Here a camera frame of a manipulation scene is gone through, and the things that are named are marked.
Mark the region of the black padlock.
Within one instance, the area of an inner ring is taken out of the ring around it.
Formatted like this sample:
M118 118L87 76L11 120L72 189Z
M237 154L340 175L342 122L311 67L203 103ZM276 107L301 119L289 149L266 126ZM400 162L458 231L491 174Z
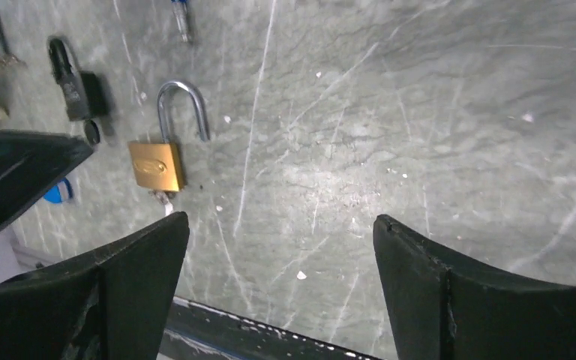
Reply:
M53 78L63 94L67 118L76 122L107 116L109 107L100 78L71 63L68 46L60 37L49 37L47 50Z

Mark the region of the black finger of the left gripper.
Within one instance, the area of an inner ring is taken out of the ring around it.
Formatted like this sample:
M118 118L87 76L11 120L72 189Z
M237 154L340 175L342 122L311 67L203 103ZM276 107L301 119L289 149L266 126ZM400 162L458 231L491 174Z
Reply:
M78 136L0 130L0 232L93 153Z

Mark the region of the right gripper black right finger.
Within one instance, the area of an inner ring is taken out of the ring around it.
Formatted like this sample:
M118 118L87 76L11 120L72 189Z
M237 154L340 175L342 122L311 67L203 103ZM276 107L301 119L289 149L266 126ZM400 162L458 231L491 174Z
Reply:
M576 359L576 286L485 264L386 214L373 247L400 359Z

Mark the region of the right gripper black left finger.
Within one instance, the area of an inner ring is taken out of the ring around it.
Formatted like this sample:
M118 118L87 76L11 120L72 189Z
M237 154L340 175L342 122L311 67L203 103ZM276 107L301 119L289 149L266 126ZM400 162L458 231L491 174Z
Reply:
M155 359L189 235L176 211L0 283L0 359Z

